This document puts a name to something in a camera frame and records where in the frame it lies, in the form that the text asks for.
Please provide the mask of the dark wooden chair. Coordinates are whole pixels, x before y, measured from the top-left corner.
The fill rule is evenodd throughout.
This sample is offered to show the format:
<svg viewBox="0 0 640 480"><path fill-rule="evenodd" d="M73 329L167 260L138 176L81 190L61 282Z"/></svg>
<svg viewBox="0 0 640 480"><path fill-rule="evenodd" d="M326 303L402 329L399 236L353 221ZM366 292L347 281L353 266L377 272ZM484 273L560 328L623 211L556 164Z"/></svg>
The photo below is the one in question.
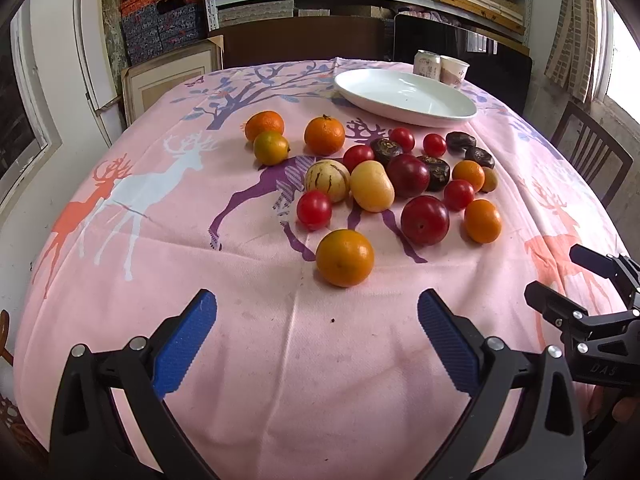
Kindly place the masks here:
<svg viewBox="0 0 640 480"><path fill-rule="evenodd" d="M610 206L613 198L622 187L634 160L612 134L609 134L585 110L576 103L566 103L561 119L551 137L551 144L560 149L570 124L578 125L575 142L570 149L568 162L588 185L592 185L608 162L616 159L620 166L608 184L600 201L604 208Z"/></svg>

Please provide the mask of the window with white frame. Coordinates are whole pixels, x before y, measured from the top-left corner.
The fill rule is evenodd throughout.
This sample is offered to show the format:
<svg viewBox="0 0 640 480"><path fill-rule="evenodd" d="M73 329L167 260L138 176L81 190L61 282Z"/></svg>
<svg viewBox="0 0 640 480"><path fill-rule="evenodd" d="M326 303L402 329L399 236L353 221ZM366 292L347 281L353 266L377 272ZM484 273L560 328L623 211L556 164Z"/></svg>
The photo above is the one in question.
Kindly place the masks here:
<svg viewBox="0 0 640 480"><path fill-rule="evenodd" d="M1 200L7 202L32 166L56 150L55 128L38 70L30 1L1 29Z"/></svg>

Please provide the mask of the white oval plate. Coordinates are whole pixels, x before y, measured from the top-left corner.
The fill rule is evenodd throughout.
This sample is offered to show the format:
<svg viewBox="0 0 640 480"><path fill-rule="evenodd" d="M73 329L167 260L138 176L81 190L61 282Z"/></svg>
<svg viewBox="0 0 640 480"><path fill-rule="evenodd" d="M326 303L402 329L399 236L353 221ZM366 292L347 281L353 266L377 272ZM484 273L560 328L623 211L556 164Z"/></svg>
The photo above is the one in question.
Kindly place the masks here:
<svg viewBox="0 0 640 480"><path fill-rule="evenodd" d="M475 103L458 89L398 70L348 70L334 77L334 86L356 107L409 125L456 128L477 113Z"/></svg>

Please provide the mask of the framed picture leaning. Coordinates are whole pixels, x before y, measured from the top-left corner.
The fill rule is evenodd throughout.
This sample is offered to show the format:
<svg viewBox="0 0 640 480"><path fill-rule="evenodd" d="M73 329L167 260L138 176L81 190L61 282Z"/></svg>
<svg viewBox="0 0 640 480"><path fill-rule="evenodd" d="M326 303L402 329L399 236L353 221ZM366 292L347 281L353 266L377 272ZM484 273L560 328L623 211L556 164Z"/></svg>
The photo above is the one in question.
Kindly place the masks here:
<svg viewBox="0 0 640 480"><path fill-rule="evenodd" d="M213 36L122 71L122 100L131 126L178 84L224 67L224 37Z"/></svg>

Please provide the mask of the red tomato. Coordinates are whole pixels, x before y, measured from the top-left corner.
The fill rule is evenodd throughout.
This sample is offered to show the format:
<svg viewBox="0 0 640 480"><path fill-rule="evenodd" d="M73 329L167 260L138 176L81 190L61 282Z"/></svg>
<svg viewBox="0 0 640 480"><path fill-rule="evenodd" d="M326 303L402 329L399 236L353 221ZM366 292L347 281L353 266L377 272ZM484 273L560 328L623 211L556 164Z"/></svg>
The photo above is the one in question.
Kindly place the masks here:
<svg viewBox="0 0 640 480"><path fill-rule="evenodd" d="M343 155L343 165L351 174L362 162L374 159L374 151L369 145L354 145Z"/></svg>
<svg viewBox="0 0 640 480"><path fill-rule="evenodd" d="M299 223L308 231L317 231L329 225L332 218L332 203L326 194L311 190L305 192L297 203Z"/></svg>
<svg viewBox="0 0 640 480"><path fill-rule="evenodd" d="M465 210L474 200L475 190L473 185L465 180L451 180L442 192L442 202L449 211L459 212Z"/></svg>
<svg viewBox="0 0 640 480"><path fill-rule="evenodd" d="M446 140L438 133L429 133L423 139L423 151L426 156L441 158L447 151Z"/></svg>
<svg viewBox="0 0 640 480"><path fill-rule="evenodd" d="M388 135L391 141L397 143L404 153L411 153L416 145L416 139L408 128L396 127Z"/></svg>

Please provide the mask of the pink deer print tablecloth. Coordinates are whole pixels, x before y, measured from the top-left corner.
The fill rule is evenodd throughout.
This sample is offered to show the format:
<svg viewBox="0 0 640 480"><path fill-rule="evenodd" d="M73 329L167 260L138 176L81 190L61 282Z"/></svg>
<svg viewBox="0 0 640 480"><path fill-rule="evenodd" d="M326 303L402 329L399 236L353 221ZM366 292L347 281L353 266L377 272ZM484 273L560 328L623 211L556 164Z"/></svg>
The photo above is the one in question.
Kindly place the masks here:
<svg viewBox="0 0 640 480"><path fill-rule="evenodd" d="M539 352L558 332L526 306L540 281L587 308L622 308L570 246L625 247L592 189L524 119L474 84L466 131L496 163L495 242L477 245L453 216L447 236L416 246L401 204L380 214L339 204L331 224L370 240L375 265L342 289L317 274L321 232L297 221L314 161L304 131L329 115L348 145L392 123L353 107L334 77L346 58L274 63L196 77L166 93L102 157L38 258L14 354L14 391L47 443L56 390L75 344L119 348L179 313L202 288L217 321L179 389L178 423L225 479L412 479L462 413L457 391L416 318L422 290L510 347ZM260 164L244 127L274 110L288 158Z"/></svg>

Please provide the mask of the pink paper cup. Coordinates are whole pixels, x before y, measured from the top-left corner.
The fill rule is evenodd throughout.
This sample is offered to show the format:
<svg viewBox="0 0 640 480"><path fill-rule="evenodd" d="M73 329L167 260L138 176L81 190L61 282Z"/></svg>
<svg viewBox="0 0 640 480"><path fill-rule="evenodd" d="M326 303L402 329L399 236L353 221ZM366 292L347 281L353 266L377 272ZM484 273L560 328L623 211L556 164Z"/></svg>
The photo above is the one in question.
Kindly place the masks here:
<svg viewBox="0 0 640 480"><path fill-rule="evenodd" d="M459 88L465 81L469 64L451 56L442 55L440 57L439 80L447 86Z"/></svg>

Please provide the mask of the yellow smooth fruit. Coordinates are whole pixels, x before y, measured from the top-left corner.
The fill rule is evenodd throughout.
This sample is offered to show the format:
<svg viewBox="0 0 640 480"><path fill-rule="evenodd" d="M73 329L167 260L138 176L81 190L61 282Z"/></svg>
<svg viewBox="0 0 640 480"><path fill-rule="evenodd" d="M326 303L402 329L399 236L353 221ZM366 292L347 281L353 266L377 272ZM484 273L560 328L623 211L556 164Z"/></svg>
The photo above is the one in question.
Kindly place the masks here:
<svg viewBox="0 0 640 480"><path fill-rule="evenodd" d="M352 170L350 190L356 203L369 212L382 212L393 205L395 189L384 166L376 160L360 162Z"/></svg>

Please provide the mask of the pink beverage can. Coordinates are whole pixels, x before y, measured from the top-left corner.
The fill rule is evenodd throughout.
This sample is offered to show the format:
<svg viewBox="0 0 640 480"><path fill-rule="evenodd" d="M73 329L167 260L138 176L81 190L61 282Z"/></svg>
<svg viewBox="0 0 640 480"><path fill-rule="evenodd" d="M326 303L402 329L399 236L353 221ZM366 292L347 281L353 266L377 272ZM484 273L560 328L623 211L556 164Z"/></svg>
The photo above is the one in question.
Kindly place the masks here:
<svg viewBox="0 0 640 480"><path fill-rule="evenodd" d="M419 50L413 60L413 73L416 75L439 80L442 71L442 57L439 54Z"/></svg>

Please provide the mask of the blue patterned storage boxes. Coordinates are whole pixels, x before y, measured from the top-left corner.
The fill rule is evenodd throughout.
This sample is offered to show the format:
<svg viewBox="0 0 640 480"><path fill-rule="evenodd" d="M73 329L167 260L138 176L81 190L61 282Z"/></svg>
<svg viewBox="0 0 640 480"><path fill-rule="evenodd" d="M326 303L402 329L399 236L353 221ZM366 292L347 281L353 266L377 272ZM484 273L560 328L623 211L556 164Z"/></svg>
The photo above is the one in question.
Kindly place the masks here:
<svg viewBox="0 0 640 480"><path fill-rule="evenodd" d="M206 36L204 0L126 0L119 11L131 66Z"/></svg>

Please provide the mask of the yellow-green small citrus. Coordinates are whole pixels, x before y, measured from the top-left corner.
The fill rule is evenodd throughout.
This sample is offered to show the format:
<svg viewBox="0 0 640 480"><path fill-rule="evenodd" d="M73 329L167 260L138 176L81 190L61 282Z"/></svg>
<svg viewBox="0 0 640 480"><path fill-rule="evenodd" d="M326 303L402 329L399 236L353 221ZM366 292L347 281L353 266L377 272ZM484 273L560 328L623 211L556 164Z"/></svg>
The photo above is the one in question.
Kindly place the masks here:
<svg viewBox="0 0 640 480"><path fill-rule="evenodd" d="M276 166L288 158L290 144L277 131L265 131L256 136L253 144L256 160L265 166Z"/></svg>

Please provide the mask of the small olive kumquat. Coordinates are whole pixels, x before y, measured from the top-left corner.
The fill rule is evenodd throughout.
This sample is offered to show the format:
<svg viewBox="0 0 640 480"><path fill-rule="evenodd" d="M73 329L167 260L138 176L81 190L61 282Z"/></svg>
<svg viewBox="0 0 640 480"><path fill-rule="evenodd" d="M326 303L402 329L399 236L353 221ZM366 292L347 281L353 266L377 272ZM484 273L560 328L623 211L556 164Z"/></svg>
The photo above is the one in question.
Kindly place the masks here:
<svg viewBox="0 0 640 480"><path fill-rule="evenodd" d="M497 171L490 167L483 167L483 171L484 171L485 180L480 190L483 193L494 192L495 189L498 188L498 183L499 183Z"/></svg>

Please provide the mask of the small orange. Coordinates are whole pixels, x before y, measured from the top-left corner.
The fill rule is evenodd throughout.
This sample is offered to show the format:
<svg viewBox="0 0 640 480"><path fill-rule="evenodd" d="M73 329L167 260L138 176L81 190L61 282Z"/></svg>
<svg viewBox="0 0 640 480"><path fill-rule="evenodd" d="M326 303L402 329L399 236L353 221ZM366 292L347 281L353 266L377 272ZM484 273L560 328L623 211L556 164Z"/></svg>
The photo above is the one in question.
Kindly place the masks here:
<svg viewBox="0 0 640 480"><path fill-rule="evenodd" d="M451 177L454 180L463 180L472 185L475 193L480 192L485 184L485 171L474 160L460 160L452 170Z"/></svg>
<svg viewBox="0 0 640 480"><path fill-rule="evenodd" d="M494 242L502 231L498 208L489 200L473 200L465 208L463 227L469 238L478 244Z"/></svg>

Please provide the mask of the dark red plum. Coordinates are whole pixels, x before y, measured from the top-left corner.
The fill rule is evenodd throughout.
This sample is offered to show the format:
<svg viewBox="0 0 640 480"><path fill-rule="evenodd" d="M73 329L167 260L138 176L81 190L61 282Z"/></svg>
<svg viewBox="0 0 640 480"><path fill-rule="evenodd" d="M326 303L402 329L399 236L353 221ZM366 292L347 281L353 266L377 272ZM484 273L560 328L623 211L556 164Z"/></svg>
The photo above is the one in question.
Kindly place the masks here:
<svg viewBox="0 0 640 480"><path fill-rule="evenodd" d="M440 243L449 227L449 212L434 196L422 195L409 200L400 216L402 234L417 245Z"/></svg>
<svg viewBox="0 0 640 480"><path fill-rule="evenodd" d="M401 154L386 166L386 174L400 197L410 198L424 193L430 183L430 173L416 156Z"/></svg>

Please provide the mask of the dark wooden cabinet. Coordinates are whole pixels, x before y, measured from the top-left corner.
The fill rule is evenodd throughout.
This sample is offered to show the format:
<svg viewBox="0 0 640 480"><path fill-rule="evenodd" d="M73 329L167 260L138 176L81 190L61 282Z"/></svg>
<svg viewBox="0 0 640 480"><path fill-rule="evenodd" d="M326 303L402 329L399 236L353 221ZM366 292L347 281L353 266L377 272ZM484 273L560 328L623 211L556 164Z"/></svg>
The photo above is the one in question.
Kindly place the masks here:
<svg viewBox="0 0 640 480"><path fill-rule="evenodd" d="M385 58L385 29L379 18L278 18L226 26L209 36L221 36L227 67L329 60L337 56L373 61Z"/></svg>

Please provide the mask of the checkered curtain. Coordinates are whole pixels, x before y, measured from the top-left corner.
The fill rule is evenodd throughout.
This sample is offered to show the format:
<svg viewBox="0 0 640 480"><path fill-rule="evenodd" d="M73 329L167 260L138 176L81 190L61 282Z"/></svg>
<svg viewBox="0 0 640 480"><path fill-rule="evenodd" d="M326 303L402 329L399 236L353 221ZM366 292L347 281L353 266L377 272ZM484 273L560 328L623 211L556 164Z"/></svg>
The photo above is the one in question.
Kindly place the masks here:
<svg viewBox="0 0 640 480"><path fill-rule="evenodd" d="M544 74L574 100L590 104L603 70L605 0L561 0Z"/></svg>

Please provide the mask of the black monitor screen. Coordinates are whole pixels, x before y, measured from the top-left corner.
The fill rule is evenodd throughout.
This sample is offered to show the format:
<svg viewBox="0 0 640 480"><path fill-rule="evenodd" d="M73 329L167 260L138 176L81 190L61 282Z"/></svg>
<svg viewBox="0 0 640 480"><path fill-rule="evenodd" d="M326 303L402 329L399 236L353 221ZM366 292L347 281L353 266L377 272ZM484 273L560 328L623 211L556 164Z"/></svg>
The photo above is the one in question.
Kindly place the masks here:
<svg viewBox="0 0 640 480"><path fill-rule="evenodd" d="M412 64L416 52L430 51L469 64L465 79L523 114L533 60L528 54L469 29L397 14L393 60Z"/></svg>

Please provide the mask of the orange tangerine with stem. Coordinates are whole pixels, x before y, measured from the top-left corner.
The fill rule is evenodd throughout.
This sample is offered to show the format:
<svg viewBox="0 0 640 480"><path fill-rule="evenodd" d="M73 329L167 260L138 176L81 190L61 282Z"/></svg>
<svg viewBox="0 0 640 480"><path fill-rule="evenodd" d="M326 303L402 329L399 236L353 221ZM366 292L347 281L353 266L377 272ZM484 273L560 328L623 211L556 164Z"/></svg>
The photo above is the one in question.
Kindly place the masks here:
<svg viewBox="0 0 640 480"><path fill-rule="evenodd" d="M337 153L346 139L344 126L334 117L322 115L306 125L304 141L312 154L329 156Z"/></svg>

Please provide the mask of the dark red plum front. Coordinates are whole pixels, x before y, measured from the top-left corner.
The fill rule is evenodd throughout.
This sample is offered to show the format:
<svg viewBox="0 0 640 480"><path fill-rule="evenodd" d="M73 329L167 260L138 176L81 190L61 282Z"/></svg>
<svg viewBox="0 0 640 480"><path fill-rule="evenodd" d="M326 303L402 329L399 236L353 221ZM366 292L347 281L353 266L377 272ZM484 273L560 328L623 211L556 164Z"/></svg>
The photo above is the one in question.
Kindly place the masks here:
<svg viewBox="0 0 640 480"><path fill-rule="evenodd" d="M434 196L422 195L409 200L400 216L402 234L417 245L440 243L449 227L449 212Z"/></svg>

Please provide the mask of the large orange front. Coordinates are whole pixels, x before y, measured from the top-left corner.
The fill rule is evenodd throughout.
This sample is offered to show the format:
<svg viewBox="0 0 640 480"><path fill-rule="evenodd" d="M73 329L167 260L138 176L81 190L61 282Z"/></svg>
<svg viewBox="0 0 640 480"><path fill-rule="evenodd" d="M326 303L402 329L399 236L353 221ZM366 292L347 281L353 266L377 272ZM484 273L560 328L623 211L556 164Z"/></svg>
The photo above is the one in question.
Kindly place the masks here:
<svg viewBox="0 0 640 480"><path fill-rule="evenodd" d="M367 237L354 230L335 230L320 240L316 267L331 285L349 288L359 285L371 274L374 249Z"/></svg>

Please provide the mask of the white board leaning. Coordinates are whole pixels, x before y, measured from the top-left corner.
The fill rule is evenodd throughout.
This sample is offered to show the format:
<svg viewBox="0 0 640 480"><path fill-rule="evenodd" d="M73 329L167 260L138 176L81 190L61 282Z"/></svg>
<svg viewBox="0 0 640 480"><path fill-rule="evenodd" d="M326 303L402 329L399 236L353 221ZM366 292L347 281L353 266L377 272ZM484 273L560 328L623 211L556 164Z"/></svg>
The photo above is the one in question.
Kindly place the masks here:
<svg viewBox="0 0 640 480"><path fill-rule="evenodd" d="M85 98L111 146L125 129L120 73L127 62L117 0L73 0L73 26Z"/></svg>

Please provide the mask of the striped pepino melon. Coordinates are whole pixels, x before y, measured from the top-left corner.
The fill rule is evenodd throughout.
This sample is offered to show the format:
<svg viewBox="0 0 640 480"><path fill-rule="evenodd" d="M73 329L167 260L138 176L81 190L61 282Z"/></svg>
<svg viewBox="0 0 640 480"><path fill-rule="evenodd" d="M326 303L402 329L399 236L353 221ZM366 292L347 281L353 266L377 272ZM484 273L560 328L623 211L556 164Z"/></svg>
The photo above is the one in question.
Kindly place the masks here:
<svg viewBox="0 0 640 480"><path fill-rule="evenodd" d="M306 191L326 194L332 204L341 203L349 196L350 173L341 162L322 159L309 167L304 185Z"/></svg>

